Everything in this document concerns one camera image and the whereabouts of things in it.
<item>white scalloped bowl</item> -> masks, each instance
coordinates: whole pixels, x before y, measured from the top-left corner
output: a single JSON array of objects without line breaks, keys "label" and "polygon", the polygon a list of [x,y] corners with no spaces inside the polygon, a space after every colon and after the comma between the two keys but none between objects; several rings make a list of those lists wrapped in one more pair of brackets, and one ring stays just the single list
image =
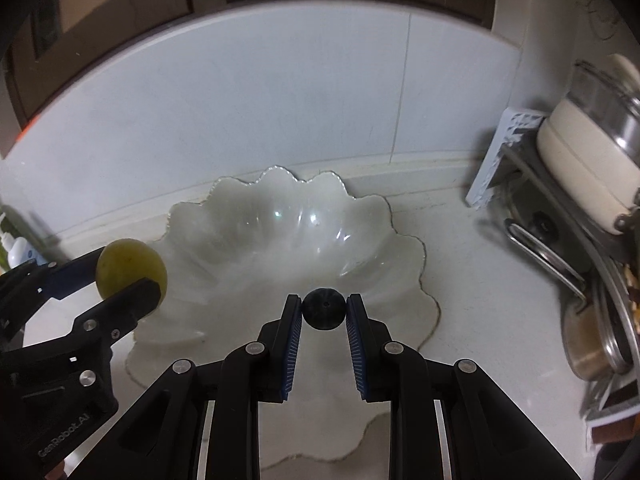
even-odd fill
[{"label": "white scalloped bowl", "polygon": [[[381,196],[355,199],[334,173],[299,181],[283,168],[246,184],[222,178],[202,204],[171,209],[152,247],[164,260],[166,299],[135,331],[127,369],[151,384],[173,361],[222,360],[278,319],[287,294],[328,286],[358,292],[369,317],[418,348],[439,309],[420,287],[420,240],[391,225]],[[287,456],[334,460],[355,449],[386,403],[356,390],[344,323],[319,332],[303,323],[289,400],[260,405],[260,464]]]}]

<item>ribbed blue pad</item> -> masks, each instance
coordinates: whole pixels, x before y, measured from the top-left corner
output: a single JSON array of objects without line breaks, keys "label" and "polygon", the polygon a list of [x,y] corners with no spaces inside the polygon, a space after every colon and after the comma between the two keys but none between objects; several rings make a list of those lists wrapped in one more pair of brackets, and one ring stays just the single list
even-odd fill
[{"label": "ribbed blue pad", "polygon": [[282,385],[282,398],[287,400],[289,392],[293,388],[293,374],[296,371],[296,358],[298,357],[298,345],[300,343],[300,331],[302,330],[302,311],[300,307],[296,309],[291,330],[289,332],[289,341],[287,342],[287,353],[284,361],[284,381]]},{"label": "ribbed blue pad", "polygon": [[351,363],[353,364],[353,375],[356,378],[356,387],[362,399],[365,399],[367,396],[367,381],[364,352],[362,351],[362,344],[360,342],[358,322],[351,313],[349,305],[347,306],[347,336],[349,337],[349,349],[351,350]]}]

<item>white bottle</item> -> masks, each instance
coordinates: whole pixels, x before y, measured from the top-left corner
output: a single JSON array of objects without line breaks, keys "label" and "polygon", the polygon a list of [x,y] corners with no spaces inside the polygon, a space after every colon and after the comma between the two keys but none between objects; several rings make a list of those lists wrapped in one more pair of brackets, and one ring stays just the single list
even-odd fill
[{"label": "white bottle", "polygon": [[[0,222],[4,218],[4,213],[0,215]],[[36,260],[38,265],[44,265],[47,261],[42,255],[33,248],[33,246],[21,236],[14,238],[11,233],[3,233],[0,231],[0,242],[7,254],[9,267],[12,269],[28,260]]]}]

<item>yellow-green fruit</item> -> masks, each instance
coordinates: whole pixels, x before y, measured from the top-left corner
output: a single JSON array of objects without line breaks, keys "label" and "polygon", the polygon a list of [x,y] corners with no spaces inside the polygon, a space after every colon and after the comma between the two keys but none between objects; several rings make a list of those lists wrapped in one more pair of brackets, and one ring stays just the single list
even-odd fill
[{"label": "yellow-green fruit", "polygon": [[116,240],[104,248],[95,268],[95,284],[104,300],[142,278],[149,278],[160,285],[162,303],[167,280],[160,254],[132,238]]}]

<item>black ball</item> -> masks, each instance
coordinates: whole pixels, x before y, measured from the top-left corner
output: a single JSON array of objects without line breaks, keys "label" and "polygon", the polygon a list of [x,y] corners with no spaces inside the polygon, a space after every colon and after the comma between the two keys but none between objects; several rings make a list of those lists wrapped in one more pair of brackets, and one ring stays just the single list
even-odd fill
[{"label": "black ball", "polygon": [[332,288],[316,288],[302,301],[302,316],[316,330],[333,330],[347,315],[347,303]]}]

